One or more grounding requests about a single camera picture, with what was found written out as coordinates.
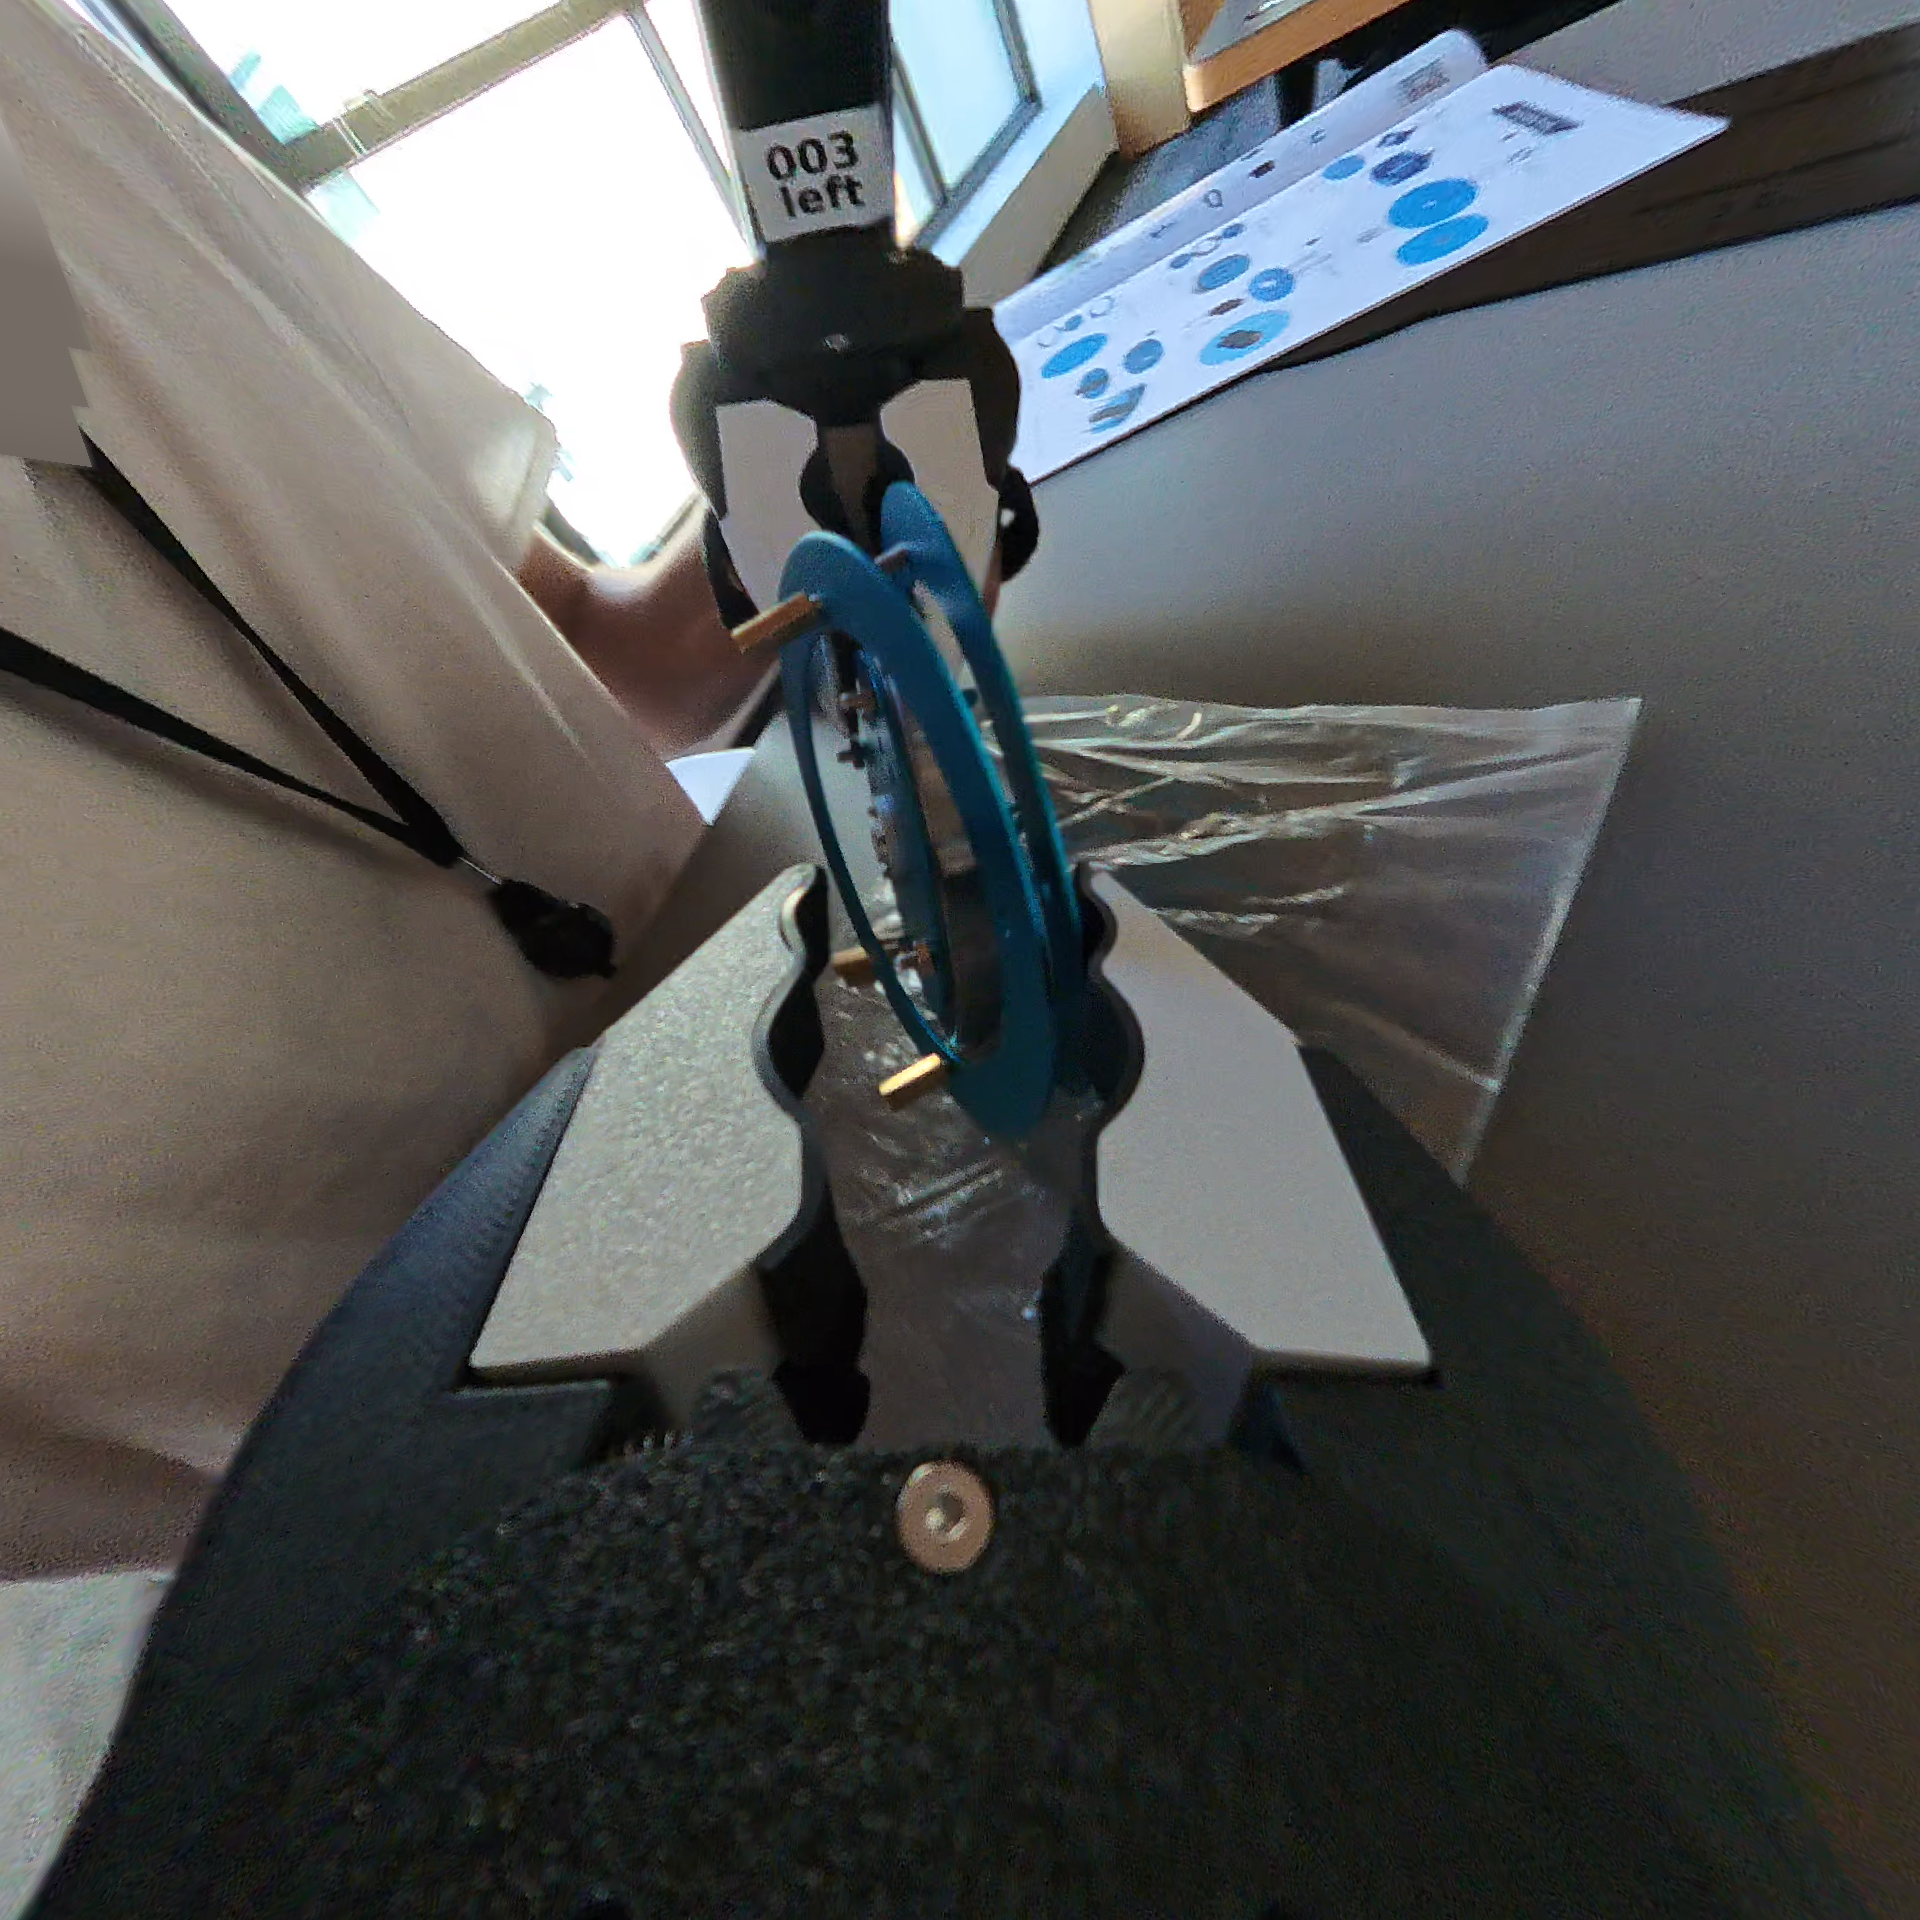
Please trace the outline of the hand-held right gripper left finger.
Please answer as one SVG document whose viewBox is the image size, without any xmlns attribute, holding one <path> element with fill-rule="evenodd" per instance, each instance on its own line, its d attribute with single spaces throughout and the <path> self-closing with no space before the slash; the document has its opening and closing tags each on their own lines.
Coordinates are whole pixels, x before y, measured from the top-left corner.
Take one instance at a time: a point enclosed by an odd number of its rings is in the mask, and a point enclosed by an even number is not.
<svg viewBox="0 0 1920 1920">
<path fill-rule="evenodd" d="M 865 1281 L 803 1107 L 824 961 L 828 871 L 784 866 L 596 1039 L 477 1379 L 629 1379 L 688 1423 L 715 1377 L 770 1377 L 803 1441 L 862 1441 Z"/>
</svg>

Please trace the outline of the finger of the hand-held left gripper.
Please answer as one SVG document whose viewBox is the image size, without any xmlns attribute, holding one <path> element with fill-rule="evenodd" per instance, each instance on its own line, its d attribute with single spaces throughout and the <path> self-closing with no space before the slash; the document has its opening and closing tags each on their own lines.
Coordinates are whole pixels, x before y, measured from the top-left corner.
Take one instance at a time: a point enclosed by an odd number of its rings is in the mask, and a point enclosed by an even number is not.
<svg viewBox="0 0 1920 1920">
<path fill-rule="evenodd" d="M 881 441 L 904 457 L 912 490 L 935 509 L 967 582 L 996 600 L 996 522 L 1003 493 L 984 460 L 974 434 L 974 392 L 967 381 L 920 381 L 881 405 Z"/>
<path fill-rule="evenodd" d="M 803 534 L 844 534 L 803 500 L 824 425 L 775 397 L 722 405 L 722 537 L 749 603 L 775 603 L 784 561 Z"/>
</svg>

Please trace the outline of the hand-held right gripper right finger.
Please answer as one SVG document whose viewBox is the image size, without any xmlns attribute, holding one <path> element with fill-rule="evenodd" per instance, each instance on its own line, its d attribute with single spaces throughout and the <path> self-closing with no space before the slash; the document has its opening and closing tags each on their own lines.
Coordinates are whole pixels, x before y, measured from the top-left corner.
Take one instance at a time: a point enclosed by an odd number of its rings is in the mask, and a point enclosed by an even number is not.
<svg viewBox="0 0 1920 1920">
<path fill-rule="evenodd" d="M 1431 1379 L 1304 1039 L 1117 871 L 1072 882 L 1091 1126 L 1038 1281 L 1044 1434 L 1086 1442 L 1122 1377 L 1182 1379 L 1201 1442 L 1272 1379 Z"/>
</svg>

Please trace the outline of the blue round turntable assembly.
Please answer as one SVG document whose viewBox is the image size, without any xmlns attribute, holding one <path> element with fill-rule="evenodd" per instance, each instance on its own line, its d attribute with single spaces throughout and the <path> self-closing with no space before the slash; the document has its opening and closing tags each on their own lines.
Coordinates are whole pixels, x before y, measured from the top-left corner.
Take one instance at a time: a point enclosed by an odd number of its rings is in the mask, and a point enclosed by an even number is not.
<svg viewBox="0 0 1920 1920">
<path fill-rule="evenodd" d="M 941 511 L 912 483 L 886 483 L 881 537 L 881 551 L 862 551 L 844 534 L 803 534 L 784 561 L 775 582 L 784 600 L 803 600 L 798 638 L 784 640 L 788 747 L 824 866 L 881 968 L 902 1027 L 941 1066 L 948 1095 L 984 1130 L 1025 1136 L 1086 1021 L 1086 927 L 1072 863 L 1015 672 Z M 933 747 L 941 794 L 959 802 L 996 933 L 996 1039 L 984 1054 L 962 1054 L 926 1021 L 862 907 L 809 738 L 809 699 L 824 682 L 814 638 L 855 640 L 865 688 L 881 692 L 881 738 L 892 738 L 892 755 L 904 755 L 902 724 L 912 724 Z"/>
</svg>

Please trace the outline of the person's left forearm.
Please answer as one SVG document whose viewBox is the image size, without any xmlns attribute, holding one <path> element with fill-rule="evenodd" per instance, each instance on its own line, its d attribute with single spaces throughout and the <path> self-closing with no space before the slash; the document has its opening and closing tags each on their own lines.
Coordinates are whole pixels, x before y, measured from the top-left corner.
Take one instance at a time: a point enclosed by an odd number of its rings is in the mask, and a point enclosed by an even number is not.
<svg viewBox="0 0 1920 1920">
<path fill-rule="evenodd" d="M 700 511 L 645 565 L 592 565 L 532 526 L 520 593 L 611 688 L 652 755 L 749 747 L 770 699 L 770 658 L 738 656 L 708 582 Z"/>
</svg>

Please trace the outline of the grey desk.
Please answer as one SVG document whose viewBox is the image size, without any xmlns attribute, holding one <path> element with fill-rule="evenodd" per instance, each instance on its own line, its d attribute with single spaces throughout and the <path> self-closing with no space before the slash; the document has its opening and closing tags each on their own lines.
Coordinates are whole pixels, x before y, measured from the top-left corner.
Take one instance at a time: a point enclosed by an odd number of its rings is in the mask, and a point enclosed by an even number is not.
<svg viewBox="0 0 1920 1920">
<path fill-rule="evenodd" d="M 1038 490 L 1038 692 L 1645 733 L 1476 1195 L 1739 1571 L 1816 1810 L 1916 1911 L 1916 204 L 1260 371 Z"/>
</svg>

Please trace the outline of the clear plastic bag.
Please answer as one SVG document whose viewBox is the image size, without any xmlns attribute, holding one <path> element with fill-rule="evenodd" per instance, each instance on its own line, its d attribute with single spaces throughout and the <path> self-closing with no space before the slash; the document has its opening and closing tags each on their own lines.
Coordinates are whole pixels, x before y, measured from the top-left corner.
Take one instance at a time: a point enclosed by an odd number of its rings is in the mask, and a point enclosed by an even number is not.
<svg viewBox="0 0 1920 1920">
<path fill-rule="evenodd" d="M 1636 699 L 1217 709 L 1025 699 L 1066 855 L 1329 1054 L 1464 1181 L 1596 846 Z M 948 1095 L 881 1110 L 912 1044 L 824 975 L 809 1110 L 865 1281 L 865 1340 L 1032 1329 L 1066 1210 Z"/>
</svg>

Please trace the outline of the white paper sheet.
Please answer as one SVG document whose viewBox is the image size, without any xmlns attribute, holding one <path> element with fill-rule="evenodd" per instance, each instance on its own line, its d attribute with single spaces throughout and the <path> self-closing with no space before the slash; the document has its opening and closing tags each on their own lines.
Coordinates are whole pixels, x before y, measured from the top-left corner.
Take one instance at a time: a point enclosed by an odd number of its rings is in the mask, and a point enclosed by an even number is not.
<svg viewBox="0 0 1920 1920">
<path fill-rule="evenodd" d="M 1721 131 L 1437 33 L 996 299 L 1015 471 L 1044 483 Z"/>
</svg>

